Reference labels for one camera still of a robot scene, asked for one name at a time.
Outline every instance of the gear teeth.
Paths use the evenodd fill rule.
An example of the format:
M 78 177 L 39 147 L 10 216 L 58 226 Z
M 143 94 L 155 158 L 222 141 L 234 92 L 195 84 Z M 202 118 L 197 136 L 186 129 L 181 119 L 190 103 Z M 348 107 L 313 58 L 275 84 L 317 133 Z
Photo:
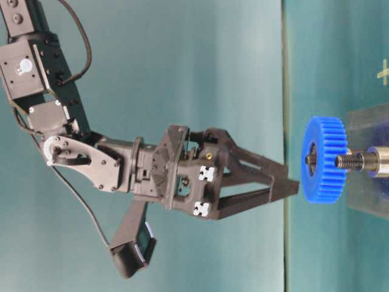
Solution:
M 317 165 L 321 170 L 316 170 L 321 177 L 307 182 L 303 180 L 303 183 L 315 183 L 316 186 L 314 191 L 310 189 L 312 193 L 307 198 L 311 196 L 308 199 L 312 203 L 335 203 L 346 183 L 346 170 L 335 166 L 336 156 L 347 152 L 346 130 L 342 121 L 336 117 L 313 117 L 307 126 L 305 143 L 312 143 L 314 137 L 319 140 L 320 148 L 317 147 L 316 151 L 323 162 Z

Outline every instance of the threaded bolt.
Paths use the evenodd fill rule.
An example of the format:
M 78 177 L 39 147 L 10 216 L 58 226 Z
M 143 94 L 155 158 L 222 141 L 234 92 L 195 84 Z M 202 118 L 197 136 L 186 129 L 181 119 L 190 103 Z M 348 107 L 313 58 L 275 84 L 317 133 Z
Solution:
M 338 155 L 335 158 L 335 166 L 338 169 L 362 170 L 363 156 L 360 153 Z

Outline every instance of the robotic arm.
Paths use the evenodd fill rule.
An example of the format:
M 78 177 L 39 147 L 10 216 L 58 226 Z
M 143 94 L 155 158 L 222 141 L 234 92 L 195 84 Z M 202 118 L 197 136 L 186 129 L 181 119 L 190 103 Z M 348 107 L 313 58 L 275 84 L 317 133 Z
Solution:
M 59 1 L 73 12 L 66 1 Z M 0 9 L 9 33 L 9 44 L 0 47 L 3 87 L 21 128 L 40 137 L 47 165 L 73 169 L 103 192 L 134 194 L 108 246 L 123 277 L 150 262 L 156 240 L 145 221 L 148 203 L 218 220 L 297 193 L 298 182 L 287 178 L 286 166 L 240 148 L 224 130 L 196 133 L 172 125 L 158 145 L 141 137 L 127 142 L 91 131 L 75 85 L 81 74 L 71 75 L 41 3 L 0 0 Z M 220 197 L 223 187 L 248 183 L 267 187 Z

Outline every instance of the white symbol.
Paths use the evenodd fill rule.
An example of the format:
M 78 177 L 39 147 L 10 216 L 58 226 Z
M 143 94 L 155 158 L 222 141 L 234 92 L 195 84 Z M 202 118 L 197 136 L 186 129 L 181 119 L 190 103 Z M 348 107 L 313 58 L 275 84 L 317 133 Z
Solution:
M 195 202 L 193 215 L 198 216 L 201 214 L 201 216 L 206 217 L 208 216 L 208 208 L 209 208 L 209 203 Z
M 28 73 L 32 70 L 32 62 L 29 59 L 23 59 L 20 61 L 19 66 L 16 68 L 16 73 L 22 76 L 24 73 Z
M 199 179 L 201 181 L 213 181 L 213 172 L 215 171 L 214 167 L 202 166 L 200 167 Z
M 43 154 L 45 155 L 45 157 L 47 159 L 47 162 L 46 162 L 47 166 L 53 165 L 53 155 L 51 154 L 51 151 L 50 151 L 50 146 L 51 146 L 51 144 L 53 144 L 53 142 L 54 142 L 54 137 L 51 136 L 51 137 L 47 138 L 47 140 L 43 144 Z
M 380 73 L 377 74 L 377 78 L 384 79 L 384 86 L 388 85 L 388 75 L 389 75 L 389 69 L 388 69 L 388 65 L 387 65 L 387 59 L 384 59 L 383 69 Z

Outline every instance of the wire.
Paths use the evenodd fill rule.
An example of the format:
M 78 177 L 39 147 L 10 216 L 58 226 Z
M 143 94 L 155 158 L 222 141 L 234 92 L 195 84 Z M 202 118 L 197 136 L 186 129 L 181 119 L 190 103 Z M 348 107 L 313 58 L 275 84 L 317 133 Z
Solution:
M 20 117 L 21 119 L 21 123 L 27 127 L 27 124 L 26 122 Z M 42 149 L 36 139 L 36 137 L 34 136 L 34 134 L 30 134 L 30 137 L 32 138 L 32 140 L 34 141 L 34 144 L 36 145 L 36 147 L 38 148 L 38 151 L 40 153 L 42 153 Z M 106 246 L 106 248 L 109 248 L 109 242 L 103 232 L 103 229 L 102 227 L 100 226 L 95 214 L 93 213 L 92 209 L 89 207 L 89 205 L 87 204 L 87 202 L 85 202 L 85 200 L 83 199 L 83 197 L 76 191 L 76 189 L 73 187 L 73 185 L 61 174 L 61 172 L 54 166 L 51 166 L 51 169 L 53 170 L 53 172 L 57 175 L 57 177 L 69 188 L 69 190 L 72 192 L 72 194 L 74 195 L 74 197 L 76 197 L 76 199 L 81 203 L 81 205 L 83 205 L 83 207 L 85 208 L 86 212 L 89 214 L 93 224 L 95 225 L 96 227 L 96 230 L 100 236 L 100 238 L 102 239 L 102 242 L 104 243 L 104 245 Z
M 22 116 L 20 115 L 19 111 L 14 107 L 13 108 L 13 116 L 15 117 L 16 121 L 18 122 L 18 126 L 23 131 L 31 134 L 31 135 L 37 135 L 37 136 L 43 136 L 42 132 L 35 131 L 29 127 L 27 127 L 27 124 L 23 120 Z
M 10 34 L 10 31 L 9 31 L 9 29 L 8 29 L 8 26 L 7 25 L 5 25 L 5 29 L 7 30 L 7 39 L 6 39 L 6 43 L 7 44 L 10 44 L 11 43 L 11 34 Z
M 76 12 L 73 10 L 73 8 L 66 2 L 66 0 L 58 0 L 58 2 L 61 3 L 66 8 L 66 10 L 70 13 L 70 15 L 73 17 L 73 20 L 74 20 L 78 30 L 80 31 L 80 34 L 81 34 L 81 37 L 84 41 L 84 45 L 85 45 L 85 49 L 86 49 L 86 63 L 85 63 L 84 68 L 79 73 L 69 77 L 68 79 L 66 79 L 64 81 L 60 81 L 61 85 L 65 85 L 66 83 L 80 79 L 86 73 L 86 71 L 88 71 L 89 67 L 91 67 L 92 47 L 91 47 L 91 44 L 89 42 L 88 36 L 84 30 L 84 27 L 83 27 L 80 19 L 78 18 Z

